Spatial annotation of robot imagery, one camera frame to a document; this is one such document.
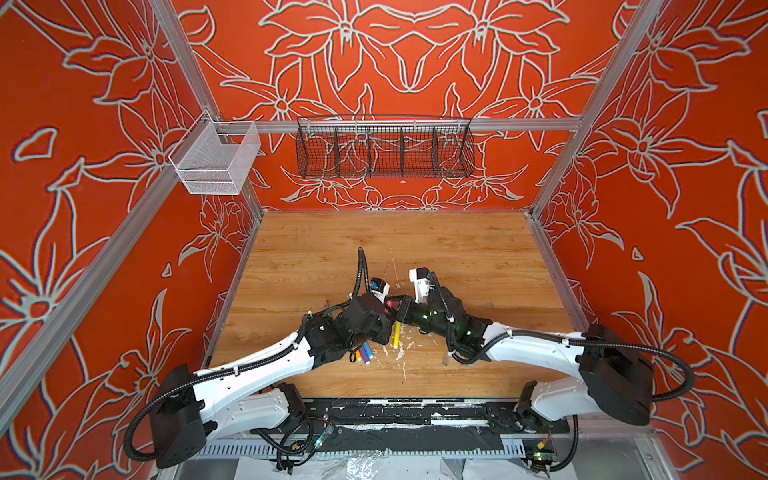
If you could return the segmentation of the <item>blue marker pen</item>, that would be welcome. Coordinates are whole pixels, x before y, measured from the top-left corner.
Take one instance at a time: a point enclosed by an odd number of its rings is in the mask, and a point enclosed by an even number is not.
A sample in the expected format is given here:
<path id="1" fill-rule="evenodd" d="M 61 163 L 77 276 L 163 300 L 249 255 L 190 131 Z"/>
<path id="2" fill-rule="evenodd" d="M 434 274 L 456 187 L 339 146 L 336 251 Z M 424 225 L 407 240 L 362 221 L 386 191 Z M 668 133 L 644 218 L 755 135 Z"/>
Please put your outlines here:
<path id="1" fill-rule="evenodd" d="M 362 346 L 365 348 L 365 350 L 366 350 L 367 354 L 369 355 L 369 357 L 370 357 L 370 363 L 371 363 L 371 361 L 372 361 L 372 360 L 373 360 L 373 358 L 374 358 L 374 355 L 373 355 L 373 352 L 372 352 L 372 350 L 371 350 L 371 348 L 370 348 L 369 344 L 368 344 L 367 342 L 365 342 L 365 343 L 364 343 Z"/>

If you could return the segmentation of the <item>yellow marker pen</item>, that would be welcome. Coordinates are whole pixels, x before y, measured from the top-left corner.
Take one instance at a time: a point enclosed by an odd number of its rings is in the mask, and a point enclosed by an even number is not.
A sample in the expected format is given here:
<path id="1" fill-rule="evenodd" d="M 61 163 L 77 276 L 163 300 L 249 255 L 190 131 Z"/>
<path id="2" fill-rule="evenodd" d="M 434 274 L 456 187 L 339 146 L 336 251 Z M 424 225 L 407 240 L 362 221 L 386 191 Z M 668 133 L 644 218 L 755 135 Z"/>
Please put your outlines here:
<path id="1" fill-rule="evenodd" d="M 395 349 L 401 348 L 402 323 L 396 322 L 393 331 L 392 345 Z"/>

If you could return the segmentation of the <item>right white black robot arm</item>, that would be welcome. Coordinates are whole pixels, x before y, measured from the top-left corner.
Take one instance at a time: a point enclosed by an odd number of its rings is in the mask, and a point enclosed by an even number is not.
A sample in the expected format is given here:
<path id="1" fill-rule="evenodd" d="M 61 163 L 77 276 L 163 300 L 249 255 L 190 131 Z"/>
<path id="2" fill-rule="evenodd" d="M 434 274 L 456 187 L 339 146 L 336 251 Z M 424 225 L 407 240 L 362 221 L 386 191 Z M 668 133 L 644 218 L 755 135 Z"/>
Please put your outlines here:
<path id="1" fill-rule="evenodd" d="M 514 362 L 560 372 L 560 380 L 525 384 L 515 406 L 525 430 L 539 430 L 566 417 L 603 413 L 629 425 L 650 423 L 653 366 L 603 327 L 557 334 L 522 330 L 466 313 L 455 300 L 420 302 L 406 295 L 396 320 L 446 339 L 463 365 Z"/>

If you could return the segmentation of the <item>purple marker pen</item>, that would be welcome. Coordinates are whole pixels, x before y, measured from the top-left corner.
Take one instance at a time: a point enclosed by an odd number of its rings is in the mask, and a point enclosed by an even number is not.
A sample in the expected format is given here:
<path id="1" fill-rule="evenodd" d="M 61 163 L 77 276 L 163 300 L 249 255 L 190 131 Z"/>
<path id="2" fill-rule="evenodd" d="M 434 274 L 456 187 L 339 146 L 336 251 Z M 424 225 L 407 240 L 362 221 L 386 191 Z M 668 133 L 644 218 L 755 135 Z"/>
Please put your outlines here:
<path id="1" fill-rule="evenodd" d="M 366 365 L 369 365 L 369 364 L 370 364 L 370 357 L 369 357 L 369 355 L 367 354 L 367 352 L 366 352 L 366 350 L 365 350 L 365 348 L 364 348 L 363 346 L 361 346 L 361 347 L 360 347 L 360 349 L 358 350 L 358 353 L 359 353 L 359 355 L 360 355 L 360 358 L 361 358 L 361 360 L 362 360 L 362 361 L 363 361 L 363 362 L 364 362 Z"/>

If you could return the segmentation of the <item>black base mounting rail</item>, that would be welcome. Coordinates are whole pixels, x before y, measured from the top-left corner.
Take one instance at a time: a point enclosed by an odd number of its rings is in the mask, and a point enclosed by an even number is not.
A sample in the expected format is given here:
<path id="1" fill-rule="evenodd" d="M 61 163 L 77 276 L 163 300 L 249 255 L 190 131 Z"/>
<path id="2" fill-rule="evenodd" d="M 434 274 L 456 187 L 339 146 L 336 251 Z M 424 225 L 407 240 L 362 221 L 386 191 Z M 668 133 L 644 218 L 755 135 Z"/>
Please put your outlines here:
<path id="1" fill-rule="evenodd" d="M 362 429 L 455 427 L 493 433 L 566 434 L 568 419 L 535 426 L 517 416 L 514 398 L 316 397 L 304 401 L 306 415 L 320 424 Z"/>

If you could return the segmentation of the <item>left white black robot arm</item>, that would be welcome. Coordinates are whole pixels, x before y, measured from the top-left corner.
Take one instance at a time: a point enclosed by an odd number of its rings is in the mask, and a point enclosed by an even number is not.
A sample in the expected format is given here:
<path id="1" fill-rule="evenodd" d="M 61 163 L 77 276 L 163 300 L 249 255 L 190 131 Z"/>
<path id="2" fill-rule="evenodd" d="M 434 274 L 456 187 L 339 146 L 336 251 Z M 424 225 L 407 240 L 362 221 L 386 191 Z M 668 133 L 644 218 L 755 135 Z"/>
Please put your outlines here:
<path id="1" fill-rule="evenodd" d="M 344 302 L 341 312 L 307 313 L 299 329 L 280 342 L 221 367 L 195 373 L 181 365 L 163 379 L 147 405 L 159 468 L 175 466 L 202 449 L 208 435 L 224 428 L 226 408 L 278 381 L 338 361 L 363 343 L 389 342 L 394 315 L 387 299 L 365 293 Z"/>

